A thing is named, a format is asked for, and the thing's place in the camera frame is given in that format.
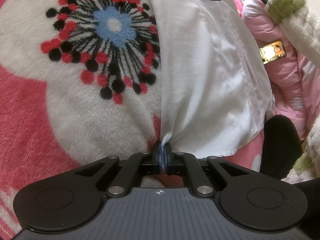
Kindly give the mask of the white shirt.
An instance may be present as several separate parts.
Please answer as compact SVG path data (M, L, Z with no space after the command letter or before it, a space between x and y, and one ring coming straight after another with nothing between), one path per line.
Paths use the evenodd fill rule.
M249 144L273 95L259 48L233 0L151 0L161 53L161 141L227 157Z

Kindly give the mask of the person black sleeve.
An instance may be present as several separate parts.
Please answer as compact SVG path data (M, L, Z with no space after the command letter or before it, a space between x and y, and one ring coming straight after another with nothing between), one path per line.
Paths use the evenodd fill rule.
M283 181L303 150L293 122L275 115L264 125L264 143L260 173Z

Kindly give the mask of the red floral blanket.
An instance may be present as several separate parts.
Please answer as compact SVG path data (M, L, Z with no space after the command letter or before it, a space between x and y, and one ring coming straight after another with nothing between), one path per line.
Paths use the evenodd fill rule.
M161 70L142 95L128 88L105 100L104 74L89 72L83 49L64 53L73 20L61 31L55 9L67 0L1 0L1 239L21 230L18 190L110 154L148 150L160 134Z

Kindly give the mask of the pink quilted jacket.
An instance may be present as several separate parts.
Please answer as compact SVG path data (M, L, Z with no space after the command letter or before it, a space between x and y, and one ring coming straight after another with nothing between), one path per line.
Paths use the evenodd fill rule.
M319 68L290 43L262 1L234 2L259 48L282 40L286 57L265 65L275 98L274 114L290 118L300 139L306 139L319 117Z

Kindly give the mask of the smartphone with lit screen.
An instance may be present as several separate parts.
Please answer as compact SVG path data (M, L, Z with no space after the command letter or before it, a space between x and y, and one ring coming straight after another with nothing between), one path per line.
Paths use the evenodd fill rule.
M286 57L286 51L282 40L274 41L259 48L264 65Z

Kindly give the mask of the green white fuzzy sleeve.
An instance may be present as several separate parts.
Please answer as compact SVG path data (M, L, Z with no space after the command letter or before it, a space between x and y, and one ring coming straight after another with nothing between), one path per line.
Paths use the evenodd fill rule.
M319 0L267 0L265 10L295 48L319 66Z

